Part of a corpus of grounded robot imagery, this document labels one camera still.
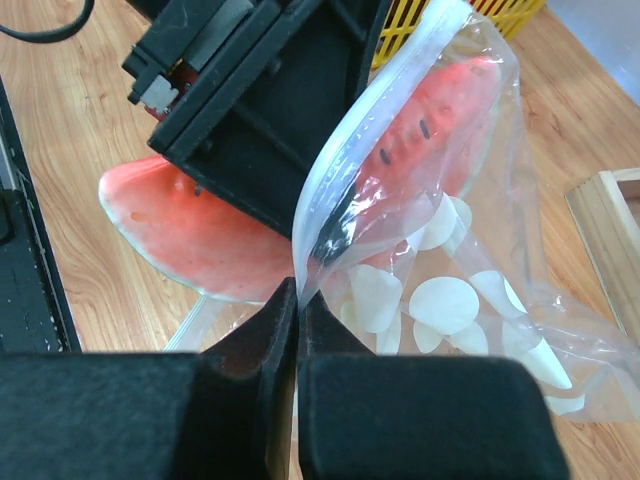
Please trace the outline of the clear zip top bag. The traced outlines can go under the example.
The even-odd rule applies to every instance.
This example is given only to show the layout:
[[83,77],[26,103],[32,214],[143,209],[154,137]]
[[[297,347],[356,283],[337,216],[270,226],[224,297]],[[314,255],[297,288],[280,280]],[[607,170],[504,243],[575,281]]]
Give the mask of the clear zip top bag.
[[[303,208],[346,181],[431,71],[486,57],[499,68],[489,135],[461,192],[426,190],[384,218],[372,240],[338,233],[328,260],[304,237]],[[298,196],[291,246],[299,301],[316,293],[381,354],[504,356],[541,384],[552,412],[579,421],[639,416],[639,349],[544,280],[536,181],[512,50],[482,16],[442,43],[416,30],[366,87],[314,160]]]

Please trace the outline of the red watermelon slice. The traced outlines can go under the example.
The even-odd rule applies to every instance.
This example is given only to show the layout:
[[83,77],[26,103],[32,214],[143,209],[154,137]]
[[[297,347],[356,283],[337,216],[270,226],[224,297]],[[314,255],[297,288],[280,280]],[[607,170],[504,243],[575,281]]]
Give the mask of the red watermelon slice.
[[[429,72],[404,102],[357,172],[332,180],[302,209],[304,237],[320,240],[317,261],[338,248],[338,233],[372,240],[384,218],[406,212],[426,190],[455,195],[489,135],[500,89],[498,65],[475,57]],[[100,179],[110,221],[154,268],[223,300],[261,302],[294,262],[283,236],[217,196],[160,157],[125,163]]]

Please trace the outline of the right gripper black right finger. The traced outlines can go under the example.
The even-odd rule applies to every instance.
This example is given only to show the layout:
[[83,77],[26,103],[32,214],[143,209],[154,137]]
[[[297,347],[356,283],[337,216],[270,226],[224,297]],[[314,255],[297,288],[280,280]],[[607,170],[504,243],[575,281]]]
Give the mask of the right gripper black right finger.
[[298,316],[307,479],[566,479],[537,382],[500,357],[378,356],[315,296]]

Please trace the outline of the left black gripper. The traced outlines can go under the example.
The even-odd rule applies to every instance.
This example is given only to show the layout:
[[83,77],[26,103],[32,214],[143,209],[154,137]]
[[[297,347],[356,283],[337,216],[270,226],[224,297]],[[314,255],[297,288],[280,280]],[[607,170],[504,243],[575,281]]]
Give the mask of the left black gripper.
[[289,236],[328,137],[366,87],[386,1],[137,1],[124,61],[149,146]]

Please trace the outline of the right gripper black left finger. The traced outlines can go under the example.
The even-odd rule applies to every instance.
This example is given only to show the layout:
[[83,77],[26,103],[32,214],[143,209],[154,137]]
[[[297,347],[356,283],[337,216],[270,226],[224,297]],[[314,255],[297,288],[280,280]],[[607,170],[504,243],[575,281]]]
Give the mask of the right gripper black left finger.
[[5,479],[285,479],[296,295],[201,353],[5,354]]

